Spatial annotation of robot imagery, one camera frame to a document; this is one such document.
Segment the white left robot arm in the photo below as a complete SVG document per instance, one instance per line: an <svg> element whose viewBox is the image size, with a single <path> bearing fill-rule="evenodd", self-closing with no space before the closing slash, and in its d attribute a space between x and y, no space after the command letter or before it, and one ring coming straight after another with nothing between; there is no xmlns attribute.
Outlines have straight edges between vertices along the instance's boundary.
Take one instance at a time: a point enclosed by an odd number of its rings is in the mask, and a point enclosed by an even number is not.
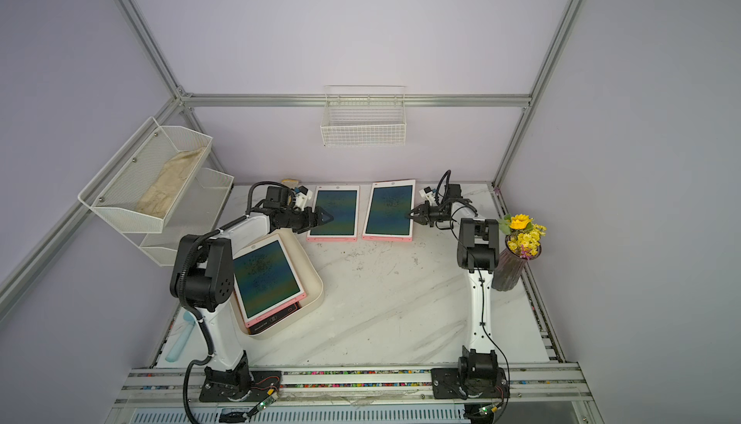
<svg viewBox="0 0 741 424"><path fill-rule="evenodd" d="M310 206L303 186L264 181L266 195L247 196L245 212L214 230L181 238L170 293L200 329L206 355L203 403L262 402L276 395L279 371L250 369L243 337L264 338L317 310L324 301L318 271L297 240L336 216Z"/></svg>

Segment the pink white writing tablet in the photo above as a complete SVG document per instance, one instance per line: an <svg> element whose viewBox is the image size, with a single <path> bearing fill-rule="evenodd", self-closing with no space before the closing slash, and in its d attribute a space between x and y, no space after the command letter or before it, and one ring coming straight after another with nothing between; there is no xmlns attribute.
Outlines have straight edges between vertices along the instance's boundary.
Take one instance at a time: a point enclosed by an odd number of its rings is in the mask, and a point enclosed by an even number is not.
<svg viewBox="0 0 741 424"><path fill-rule="evenodd" d="M312 243L356 242L359 223L359 186L321 185L316 187L314 209L322 207L334 216L333 221L307 235Z"/></svg>

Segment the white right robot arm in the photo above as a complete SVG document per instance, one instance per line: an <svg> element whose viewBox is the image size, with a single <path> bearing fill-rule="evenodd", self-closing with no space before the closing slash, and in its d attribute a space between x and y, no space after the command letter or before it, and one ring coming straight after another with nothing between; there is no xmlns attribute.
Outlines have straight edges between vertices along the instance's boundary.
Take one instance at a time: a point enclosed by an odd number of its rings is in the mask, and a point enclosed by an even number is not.
<svg viewBox="0 0 741 424"><path fill-rule="evenodd" d="M461 186L445 182L421 192L423 203L408 214L410 220L434 227L445 224L455 239L457 265L464 271L469 292L467 340L455 367L430 371L437 400L509 399L509 361L492 335L492 296L499 266L500 227L496 219L481 217Z"/></svg>

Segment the beige storage tray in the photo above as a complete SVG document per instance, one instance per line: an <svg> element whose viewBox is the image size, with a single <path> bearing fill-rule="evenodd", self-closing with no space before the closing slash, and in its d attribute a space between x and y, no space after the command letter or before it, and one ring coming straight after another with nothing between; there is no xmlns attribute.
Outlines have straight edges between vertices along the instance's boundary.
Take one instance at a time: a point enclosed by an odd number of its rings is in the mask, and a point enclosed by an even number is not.
<svg viewBox="0 0 741 424"><path fill-rule="evenodd" d="M275 231L233 258L232 306L237 330L268 339L315 311L324 284L295 234Z"/></svg>

